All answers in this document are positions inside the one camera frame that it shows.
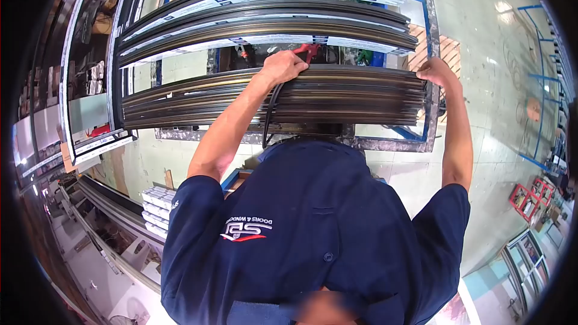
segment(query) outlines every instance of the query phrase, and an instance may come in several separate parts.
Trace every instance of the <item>man's right hand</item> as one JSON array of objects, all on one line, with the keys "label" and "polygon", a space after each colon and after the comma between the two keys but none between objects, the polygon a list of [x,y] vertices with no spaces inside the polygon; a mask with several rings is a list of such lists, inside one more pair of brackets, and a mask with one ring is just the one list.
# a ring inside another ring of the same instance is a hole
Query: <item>man's right hand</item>
[{"label": "man's right hand", "polygon": [[280,51],[267,57],[263,68],[253,78],[262,78],[269,92],[277,84],[292,80],[307,68],[309,65],[292,51]]},{"label": "man's right hand", "polygon": [[426,61],[415,74],[420,79],[427,79],[439,86],[444,87],[447,91],[462,90],[462,84],[458,77],[452,72],[445,61],[433,57]]}]

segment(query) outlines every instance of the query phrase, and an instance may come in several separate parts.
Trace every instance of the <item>navy polo shirt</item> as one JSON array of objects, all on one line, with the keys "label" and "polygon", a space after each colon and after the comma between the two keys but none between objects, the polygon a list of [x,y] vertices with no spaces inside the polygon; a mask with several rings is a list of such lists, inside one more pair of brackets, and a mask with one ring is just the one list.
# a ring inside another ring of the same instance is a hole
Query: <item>navy polo shirt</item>
[{"label": "navy polo shirt", "polygon": [[327,286],[369,324],[424,324],[457,292],[469,211],[450,184],[411,220],[359,151],[281,144],[226,200],[213,178],[181,184],[161,301],[179,324],[288,324],[277,305]]}]

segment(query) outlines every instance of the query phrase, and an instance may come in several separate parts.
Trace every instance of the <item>black cable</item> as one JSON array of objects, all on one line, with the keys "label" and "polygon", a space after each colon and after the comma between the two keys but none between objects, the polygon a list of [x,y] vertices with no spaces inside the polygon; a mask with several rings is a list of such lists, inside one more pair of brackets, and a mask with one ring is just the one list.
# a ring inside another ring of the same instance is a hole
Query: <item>black cable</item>
[{"label": "black cable", "polygon": [[273,112],[273,108],[275,107],[275,102],[277,102],[277,97],[283,88],[283,83],[279,83],[275,89],[273,90],[273,94],[271,94],[271,99],[269,100],[269,106],[267,107],[267,114],[265,115],[265,126],[263,127],[263,149],[267,147],[267,143],[271,141],[273,135],[267,139],[267,131],[269,130],[269,122],[271,121],[271,113]]}]

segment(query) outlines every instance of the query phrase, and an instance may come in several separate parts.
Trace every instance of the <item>red tool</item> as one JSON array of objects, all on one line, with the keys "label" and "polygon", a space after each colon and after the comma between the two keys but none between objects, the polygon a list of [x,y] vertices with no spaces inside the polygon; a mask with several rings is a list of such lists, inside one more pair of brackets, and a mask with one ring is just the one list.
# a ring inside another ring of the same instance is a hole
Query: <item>red tool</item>
[{"label": "red tool", "polygon": [[321,44],[301,44],[301,47],[293,49],[293,53],[303,53],[307,51],[307,59],[305,62],[311,64],[311,58],[317,55],[317,50],[321,47]]}]

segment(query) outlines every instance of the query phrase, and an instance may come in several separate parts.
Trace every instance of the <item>wooden plank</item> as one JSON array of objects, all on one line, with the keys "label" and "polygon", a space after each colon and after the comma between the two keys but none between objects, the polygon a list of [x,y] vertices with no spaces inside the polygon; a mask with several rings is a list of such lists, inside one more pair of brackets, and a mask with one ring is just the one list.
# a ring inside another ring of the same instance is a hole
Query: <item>wooden plank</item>
[{"label": "wooden plank", "polygon": [[170,170],[165,171],[165,185],[169,190],[175,189],[175,185],[173,184],[173,174],[170,172]]},{"label": "wooden plank", "polygon": [[[409,33],[417,38],[418,44],[415,47],[415,53],[409,54],[407,59],[404,60],[403,64],[404,67],[408,70],[417,71],[428,59],[425,28],[410,24],[409,29]],[[452,72],[454,72],[459,78],[461,72],[459,42],[446,36],[440,36],[439,40],[440,58],[442,58],[447,63],[447,65],[452,69]],[[440,88],[440,99],[442,98],[445,98],[445,91],[443,88]],[[446,118],[446,114],[439,116],[437,122],[445,123]],[[418,112],[418,120],[425,120],[424,110],[420,110]]]}]

